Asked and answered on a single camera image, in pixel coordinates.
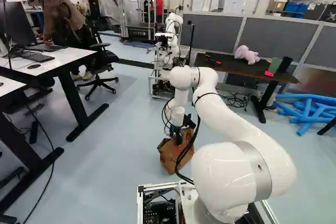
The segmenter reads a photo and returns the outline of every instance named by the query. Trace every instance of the white robotic arm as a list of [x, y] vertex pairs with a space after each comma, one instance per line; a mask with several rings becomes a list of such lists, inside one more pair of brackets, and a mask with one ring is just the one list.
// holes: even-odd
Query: white robotic arm
[[164, 33], [156, 33], [155, 38], [159, 41], [154, 48], [155, 50], [154, 64], [155, 69], [172, 69], [173, 59], [181, 56], [180, 48], [178, 47], [178, 37], [175, 30], [175, 24], [182, 28], [183, 18], [175, 13], [170, 13], [166, 19], [166, 29]]
[[190, 87], [201, 120], [224, 136], [224, 142], [201, 147], [192, 159], [192, 176], [199, 196], [217, 220], [232, 223], [249, 203], [285, 193], [296, 180], [287, 152], [266, 133], [230, 110], [215, 89], [217, 73], [211, 68], [175, 67], [170, 82], [175, 97], [166, 114], [182, 126]]

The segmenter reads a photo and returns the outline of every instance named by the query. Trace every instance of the gray partition wall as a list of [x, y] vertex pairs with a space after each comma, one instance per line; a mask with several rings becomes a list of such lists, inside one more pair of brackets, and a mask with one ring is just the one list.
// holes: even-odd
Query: gray partition wall
[[193, 48], [233, 52], [243, 18], [184, 14], [180, 44], [186, 46], [189, 46], [191, 40], [188, 21], [195, 25]]
[[305, 63], [336, 68], [336, 27], [324, 26]]
[[317, 24], [288, 20], [247, 18], [239, 45], [246, 45], [260, 57], [290, 57], [299, 62], [311, 42]]

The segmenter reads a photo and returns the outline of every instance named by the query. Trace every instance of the white desk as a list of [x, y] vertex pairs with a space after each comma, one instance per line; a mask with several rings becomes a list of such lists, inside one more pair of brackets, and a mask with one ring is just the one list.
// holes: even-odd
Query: white desk
[[[62, 67], [73, 61], [82, 59], [88, 55], [95, 53], [95, 51], [84, 50], [78, 48], [66, 48], [55, 52], [41, 52], [44, 55], [54, 57], [54, 60], [46, 61], [43, 63], [33, 62], [31, 60], [16, 57], [11, 59], [12, 69], [21, 73], [26, 73], [31, 76], [40, 76], [43, 73], [49, 72], [56, 68]], [[30, 65], [40, 64], [41, 66], [35, 69], [28, 69]], [[0, 58], [0, 67], [9, 68], [9, 59]]]
[[[6, 95], [25, 86], [24, 83], [2, 76], [0, 76], [0, 82], [3, 83], [0, 87], [0, 105], [3, 105], [2, 99], [7, 99]], [[56, 161], [64, 150], [58, 147], [42, 159], [27, 143], [25, 136], [20, 134], [13, 124], [7, 120], [2, 110], [0, 110], [0, 125], [1, 141], [29, 169], [29, 172], [20, 179], [20, 182], [0, 200], [0, 212], [4, 213]]]
[[0, 98], [25, 86], [24, 83], [14, 81], [2, 76], [0, 76], [0, 83], [3, 83], [3, 85], [0, 87]]
[[[85, 60], [84, 58], [89, 60], [90, 56], [93, 57], [93, 54], [95, 53], [96, 51], [77, 48], [66, 48], [55, 52], [44, 52], [44, 54], [55, 57], [55, 59], [43, 63], [37, 63], [21, 57], [16, 57], [11, 60], [12, 69], [9, 68], [8, 58], [0, 58], [0, 74], [2, 71], [6, 74], [16, 75], [15, 79], [22, 78], [22, 81], [27, 81], [27, 83], [29, 83], [29, 80], [27, 79], [34, 79], [34, 77], [43, 78], [43, 76], [45, 76], [48, 72], [52, 72], [54, 76], [58, 76], [66, 98], [78, 123], [78, 126], [67, 136], [67, 141], [72, 142], [109, 107], [107, 103], [104, 103], [91, 115], [87, 115], [82, 100], [78, 94], [78, 90], [69, 72], [71, 67], [76, 66], [76, 61]], [[33, 64], [40, 64], [41, 66], [35, 69], [28, 69], [28, 66]]]

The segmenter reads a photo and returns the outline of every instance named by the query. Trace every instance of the table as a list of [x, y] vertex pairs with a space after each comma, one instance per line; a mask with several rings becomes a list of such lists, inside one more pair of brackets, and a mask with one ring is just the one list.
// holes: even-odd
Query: table
[[220, 61], [222, 64], [215, 65], [212, 61], [208, 60], [208, 57], [205, 56], [205, 54], [198, 53], [194, 63], [195, 67], [209, 67], [219, 72], [234, 73], [241, 76], [249, 76], [270, 81], [260, 101], [255, 95], [251, 96], [251, 102], [256, 110], [260, 123], [266, 123], [264, 109], [266, 108], [267, 102], [271, 98], [278, 83], [299, 83], [298, 79], [287, 72], [277, 73], [273, 77], [266, 76], [265, 71], [268, 70], [270, 65], [267, 60], [261, 59], [254, 65], [249, 65], [246, 60], [236, 60], [232, 55], [215, 54], [210, 52], [206, 54], [210, 55], [215, 61]]
[[[0, 76], [0, 104], [11, 100], [16, 91], [22, 90], [24, 83], [7, 79]], [[20, 182], [0, 201], [0, 214], [3, 214], [20, 195], [64, 152], [60, 147], [56, 148], [48, 156], [41, 159], [37, 153], [26, 142], [24, 135], [20, 134], [15, 127], [7, 120], [5, 115], [0, 113], [0, 139], [11, 152], [29, 169], [29, 172]]]
[[35, 62], [20, 57], [11, 60], [12, 69], [10, 69], [8, 59], [0, 58], [0, 75], [23, 83], [33, 83], [36, 81], [36, 77], [43, 77], [45, 75], [57, 76], [78, 123], [78, 126], [67, 136], [67, 141], [73, 142], [81, 132], [83, 132], [109, 107], [107, 103], [104, 103], [91, 115], [87, 115], [77, 88], [70, 75], [70, 69], [82, 65], [86, 60], [94, 57], [96, 53], [96, 51], [77, 48], [66, 48], [55, 52], [44, 52], [44, 54], [55, 57], [55, 59], [39, 63], [41, 66], [35, 69], [27, 68]]
[[323, 129], [321, 129], [317, 134], [320, 135], [320, 136], [322, 136], [322, 135], [325, 134], [325, 132], [329, 131], [335, 125], [336, 125], [336, 116]]

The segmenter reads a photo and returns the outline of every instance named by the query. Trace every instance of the light blue floor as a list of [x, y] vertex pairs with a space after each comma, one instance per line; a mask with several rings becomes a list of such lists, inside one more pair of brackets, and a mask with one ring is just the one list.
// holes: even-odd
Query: light blue floor
[[[102, 36], [119, 57], [150, 62], [152, 55], [145, 49], [123, 46], [117, 38]], [[102, 77], [118, 76], [113, 95], [98, 89], [90, 102], [83, 103], [90, 113], [102, 103], [110, 107], [73, 143], [65, 137], [76, 126], [75, 119], [57, 81], [54, 92], [43, 99], [45, 108], [38, 118], [49, 133], [54, 145], [62, 146], [64, 154], [56, 162], [55, 173], [30, 224], [60, 223], [129, 223], [137, 221], [136, 188], [140, 184], [178, 181], [162, 168], [156, 149], [162, 138], [161, 110], [165, 103], [148, 95], [147, 76], [151, 70], [114, 64], [114, 71]], [[83, 95], [88, 88], [82, 88]], [[191, 106], [187, 108], [196, 113]], [[318, 127], [303, 137], [296, 136], [296, 125], [284, 116], [266, 112], [267, 124], [260, 124], [252, 109], [235, 111], [278, 141], [291, 155], [298, 181], [286, 195], [270, 199], [269, 203], [281, 224], [335, 223], [336, 202], [336, 131], [317, 136]], [[12, 116], [19, 127], [29, 126], [30, 118], [17, 113]], [[222, 141], [220, 134], [201, 125], [195, 148]], [[39, 132], [34, 149], [45, 156], [50, 147]], [[7, 214], [22, 221], [39, 197], [49, 176], [45, 172], [31, 188], [9, 209]], [[182, 173], [190, 176], [190, 164]]]

